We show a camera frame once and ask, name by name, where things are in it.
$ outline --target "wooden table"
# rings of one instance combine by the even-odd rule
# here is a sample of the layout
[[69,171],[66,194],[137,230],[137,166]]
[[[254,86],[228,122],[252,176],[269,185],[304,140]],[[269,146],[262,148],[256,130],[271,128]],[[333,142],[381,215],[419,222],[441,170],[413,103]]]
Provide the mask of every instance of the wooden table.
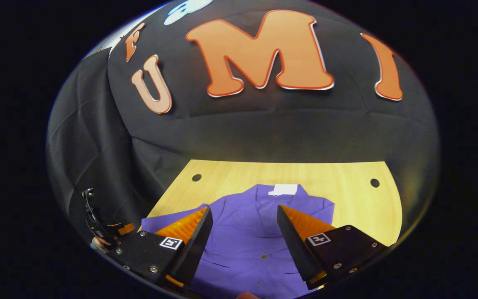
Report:
[[[196,174],[201,179],[194,181]],[[379,182],[372,186],[371,180]],[[300,184],[311,196],[334,202],[332,225],[353,225],[385,246],[398,240],[400,194],[384,162],[252,163],[191,160],[148,217],[167,215],[242,193],[256,184]]]

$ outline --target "orange letter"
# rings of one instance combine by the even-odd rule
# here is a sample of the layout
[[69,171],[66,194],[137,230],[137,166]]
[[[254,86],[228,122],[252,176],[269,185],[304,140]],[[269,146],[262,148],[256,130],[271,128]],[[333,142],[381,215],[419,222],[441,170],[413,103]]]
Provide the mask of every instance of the orange letter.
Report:
[[162,114],[171,109],[172,100],[171,93],[167,88],[167,84],[165,84],[165,81],[163,81],[163,77],[161,76],[161,72],[157,64],[158,55],[152,55],[146,60],[143,68],[149,73],[152,82],[154,82],[156,85],[156,89],[160,95],[159,100],[154,100],[154,98],[150,95],[148,88],[143,82],[143,72],[141,70],[137,70],[137,72],[132,75],[132,83],[135,85],[136,89],[138,89],[138,92],[146,106],[150,110],[158,114]]
[[144,26],[145,23],[141,23],[138,28],[134,29],[125,42],[125,44],[127,44],[127,62],[129,62],[129,60],[132,58],[132,55],[134,55],[134,52],[136,51],[136,46],[134,43],[139,40],[139,31]]
[[394,54],[382,42],[362,33],[361,36],[366,39],[376,52],[379,59],[379,69],[381,71],[380,79],[376,83],[376,93],[381,97],[391,100],[401,100],[403,91],[400,87],[400,76],[394,62]]
[[252,38],[224,20],[195,27],[185,36],[195,41],[205,59],[212,97],[233,95],[243,90],[241,79],[233,77],[231,62],[256,88],[267,85],[277,53],[281,73],[276,83],[286,89],[329,89],[333,77],[326,72],[310,15],[296,11],[269,11],[261,21],[258,34]]

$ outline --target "letter m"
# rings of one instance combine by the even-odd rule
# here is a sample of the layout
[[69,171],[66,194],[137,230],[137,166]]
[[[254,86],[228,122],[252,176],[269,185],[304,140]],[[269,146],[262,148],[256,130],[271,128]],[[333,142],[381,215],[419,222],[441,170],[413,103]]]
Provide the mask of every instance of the letter m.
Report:
[[233,63],[256,88],[264,88],[277,53],[281,72],[276,83],[280,87],[325,90],[333,87],[334,79],[326,72],[313,31],[315,23],[304,13],[274,10],[264,16],[256,37],[224,20],[199,25],[185,37],[199,45],[211,79],[207,93],[212,97],[243,90],[243,81],[233,76],[228,63]]

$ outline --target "purple shirt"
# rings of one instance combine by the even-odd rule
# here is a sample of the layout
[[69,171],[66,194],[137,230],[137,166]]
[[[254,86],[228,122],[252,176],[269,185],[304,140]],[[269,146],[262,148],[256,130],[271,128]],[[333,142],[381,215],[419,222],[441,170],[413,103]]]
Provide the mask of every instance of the purple shirt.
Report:
[[[278,205],[332,223],[334,203],[309,196],[301,185],[295,195],[268,195],[274,186],[255,185],[210,204],[213,228],[190,287],[207,297],[235,299],[250,292],[262,299],[292,299],[310,293],[279,229]],[[193,210],[142,219],[142,230],[162,229]]]

